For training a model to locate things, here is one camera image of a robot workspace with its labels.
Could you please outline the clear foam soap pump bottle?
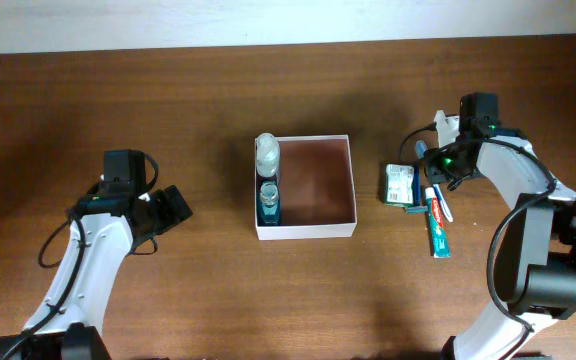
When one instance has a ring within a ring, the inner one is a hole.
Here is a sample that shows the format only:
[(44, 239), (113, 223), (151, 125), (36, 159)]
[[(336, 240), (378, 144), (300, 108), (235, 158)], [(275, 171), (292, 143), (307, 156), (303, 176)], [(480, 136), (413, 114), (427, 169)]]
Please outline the clear foam soap pump bottle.
[(280, 145), (270, 133), (262, 133), (256, 138), (256, 171), (260, 177), (277, 176), (280, 169)]

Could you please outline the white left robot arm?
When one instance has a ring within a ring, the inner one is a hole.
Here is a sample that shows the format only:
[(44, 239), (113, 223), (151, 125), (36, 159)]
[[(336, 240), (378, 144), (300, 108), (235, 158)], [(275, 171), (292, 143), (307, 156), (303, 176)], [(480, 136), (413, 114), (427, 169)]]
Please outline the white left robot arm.
[(68, 210), (69, 244), (41, 305), (0, 359), (108, 359), (103, 321), (124, 259), (192, 216), (176, 186), (135, 195), (86, 194)]

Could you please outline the blue mouthwash bottle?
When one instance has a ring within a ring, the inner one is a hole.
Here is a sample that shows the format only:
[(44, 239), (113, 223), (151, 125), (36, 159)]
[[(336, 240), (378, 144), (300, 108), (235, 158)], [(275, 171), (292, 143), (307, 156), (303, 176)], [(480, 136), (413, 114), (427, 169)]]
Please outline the blue mouthwash bottle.
[(258, 193), (258, 214), (263, 226), (278, 226), (281, 220), (280, 192), (274, 181), (264, 182)]

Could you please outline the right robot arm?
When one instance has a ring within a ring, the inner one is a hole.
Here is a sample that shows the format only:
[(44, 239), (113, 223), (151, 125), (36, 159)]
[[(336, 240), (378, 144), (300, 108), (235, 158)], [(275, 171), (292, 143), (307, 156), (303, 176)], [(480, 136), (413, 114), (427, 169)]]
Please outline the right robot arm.
[(486, 260), (490, 302), (444, 359), (510, 359), (540, 331), (576, 312), (576, 192), (537, 158), (529, 140), (490, 115), (437, 111), (438, 146), (425, 161), (446, 175), (491, 181), (510, 212), (495, 230)]

